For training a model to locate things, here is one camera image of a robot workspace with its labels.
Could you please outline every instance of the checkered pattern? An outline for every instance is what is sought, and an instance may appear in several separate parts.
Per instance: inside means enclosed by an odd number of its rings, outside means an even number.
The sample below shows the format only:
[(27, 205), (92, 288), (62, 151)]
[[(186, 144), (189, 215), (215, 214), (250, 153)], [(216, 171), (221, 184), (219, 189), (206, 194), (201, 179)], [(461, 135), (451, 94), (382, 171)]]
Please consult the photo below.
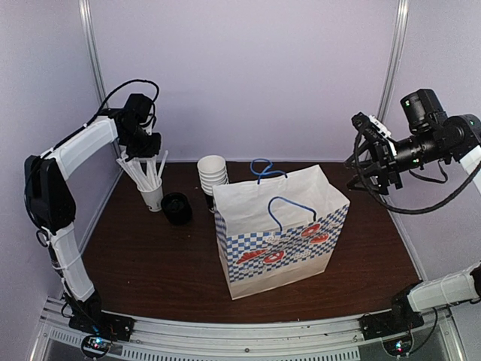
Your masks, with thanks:
[[(265, 272), (291, 265), (292, 263), (303, 262), (330, 254), (337, 243), (348, 209), (349, 205), (345, 205), (326, 217), (319, 218), (316, 222), (287, 229), (283, 233), (279, 231), (257, 232), (231, 237), (227, 237), (225, 220), (216, 210), (217, 238), (219, 239), (223, 256), (227, 259), (229, 280), (231, 282), (242, 281), (246, 278), (263, 275)], [(319, 224), (319, 228), (315, 232), (302, 235), (305, 229), (316, 224)], [(318, 244), (310, 243), (313, 238), (326, 233), (328, 234), (327, 241)], [(242, 258), (244, 253), (255, 250), (266, 251), (256, 258), (242, 262), (240, 265), (237, 264), (237, 261)], [(273, 258), (275, 258), (280, 255), (281, 251), (284, 252), (282, 259), (273, 263), (264, 262), (265, 257), (273, 255)]]

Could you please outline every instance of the straw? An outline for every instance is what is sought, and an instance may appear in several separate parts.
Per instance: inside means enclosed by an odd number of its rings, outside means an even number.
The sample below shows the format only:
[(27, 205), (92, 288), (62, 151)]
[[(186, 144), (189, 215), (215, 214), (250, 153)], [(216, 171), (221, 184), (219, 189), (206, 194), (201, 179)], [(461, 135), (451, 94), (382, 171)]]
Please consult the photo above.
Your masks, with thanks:
[(162, 157), (162, 162), (160, 163), (159, 173), (157, 174), (157, 181), (160, 184), (160, 180), (162, 179), (162, 172), (164, 171), (165, 161), (167, 160), (168, 150), (165, 151), (164, 156)]
[(157, 177), (156, 177), (156, 158), (152, 157), (147, 160), (147, 180), (150, 183), (150, 186), (155, 189), (158, 186)]
[(150, 186), (149, 181), (147, 180), (147, 177), (142, 170), (141, 164), (137, 159), (133, 159), (130, 162), (127, 163), (129, 166), (132, 167), (132, 170), (134, 171), (134, 174), (137, 176), (137, 179), (139, 180), (140, 184), (142, 185), (141, 188), (144, 188), (146, 191), (153, 190), (152, 186)]
[(132, 167), (127, 162), (125, 162), (124, 159), (117, 159), (117, 163), (120, 164), (120, 166), (127, 173), (127, 175), (137, 184), (139, 190), (142, 190), (144, 192), (147, 191), (144, 182), (139, 179), (138, 175), (135, 173)]

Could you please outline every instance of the white cable tie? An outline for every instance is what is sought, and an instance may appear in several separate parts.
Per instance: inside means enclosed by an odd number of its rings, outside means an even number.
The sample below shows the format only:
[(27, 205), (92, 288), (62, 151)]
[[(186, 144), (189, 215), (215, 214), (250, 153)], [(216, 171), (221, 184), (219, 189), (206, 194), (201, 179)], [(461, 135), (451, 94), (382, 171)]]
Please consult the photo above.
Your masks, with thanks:
[(370, 115), (368, 118), (371, 123), (373, 123), (379, 129), (380, 134), (384, 138), (389, 138), (391, 136), (391, 132), (389, 131), (389, 129), (387, 129), (387, 127), (382, 124), (374, 115)]
[(449, 305), (449, 306), (454, 306), (452, 303), (450, 303), (448, 301), (448, 298), (446, 296), (446, 292), (444, 291), (444, 287), (443, 287), (443, 282), (449, 277), (449, 275), (446, 275), (443, 277), (443, 279), (441, 280), (441, 283), (440, 283), (440, 286), (441, 286), (441, 292), (443, 293), (443, 296), (444, 296), (444, 299), (446, 300), (446, 303)]
[(71, 265), (73, 265), (74, 263), (76, 263), (76, 261), (78, 261), (80, 258), (82, 257), (81, 254), (79, 254), (77, 257), (74, 258), (74, 260), (72, 262), (70, 262), (69, 264), (67, 265), (64, 265), (63, 267), (53, 267), (53, 269), (55, 269), (56, 271), (62, 271), (64, 269), (68, 269)]

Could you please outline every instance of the gray panel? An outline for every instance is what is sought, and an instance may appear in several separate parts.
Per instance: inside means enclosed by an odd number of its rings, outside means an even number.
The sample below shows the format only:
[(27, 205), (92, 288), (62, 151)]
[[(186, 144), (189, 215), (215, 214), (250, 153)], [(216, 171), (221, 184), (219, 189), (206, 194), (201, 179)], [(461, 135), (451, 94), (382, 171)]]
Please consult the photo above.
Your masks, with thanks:
[[(406, 44), (386, 125), (395, 138), (408, 135), (399, 100), (421, 87), (434, 89), (448, 114), (481, 117), (481, 22), (479, 2), (411, 2)], [(392, 191), (397, 206), (421, 208), (451, 193), (466, 177), (459, 165), (448, 168), (450, 181), (439, 186), (403, 177), (405, 188)], [(427, 174), (436, 175), (436, 166)], [(404, 227), (428, 278), (442, 277), (479, 261), (481, 196), (469, 186), (456, 200), (432, 214), (403, 216)], [(478, 360), (479, 306), (453, 308), (468, 359)]]
[[(60, 281), (23, 207), (23, 161), (53, 146), (98, 106), (77, 2), (0, 3), (0, 359), (26, 358)], [(80, 241), (116, 174), (106, 148), (74, 174)]]
[[(92, 2), (107, 88), (162, 88), (171, 160), (344, 160), (351, 116), (375, 113), (397, 14), (391, 1)], [(120, 105), (123, 95), (112, 105)]]

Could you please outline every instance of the brown tabletop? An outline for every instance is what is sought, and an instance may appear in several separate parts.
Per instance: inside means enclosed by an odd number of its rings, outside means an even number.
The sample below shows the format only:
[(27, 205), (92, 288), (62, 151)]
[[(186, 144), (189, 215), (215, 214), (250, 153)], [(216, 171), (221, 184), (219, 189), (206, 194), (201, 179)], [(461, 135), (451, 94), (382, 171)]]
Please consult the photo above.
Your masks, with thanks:
[[(312, 163), (276, 163), (293, 171)], [(390, 307), (390, 299), (418, 281), (388, 212), (363, 192), (340, 163), (321, 163), (331, 184), (351, 201), (326, 271), (275, 290), (232, 301), (219, 261), (213, 215), (195, 163), (171, 163), (164, 194), (182, 192), (193, 209), (185, 226), (151, 213), (135, 184), (121, 177), (84, 254), (107, 311), (208, 323), (318, 320)], [(231, 182), (252, 180), (249, 164), (229, 162)]]

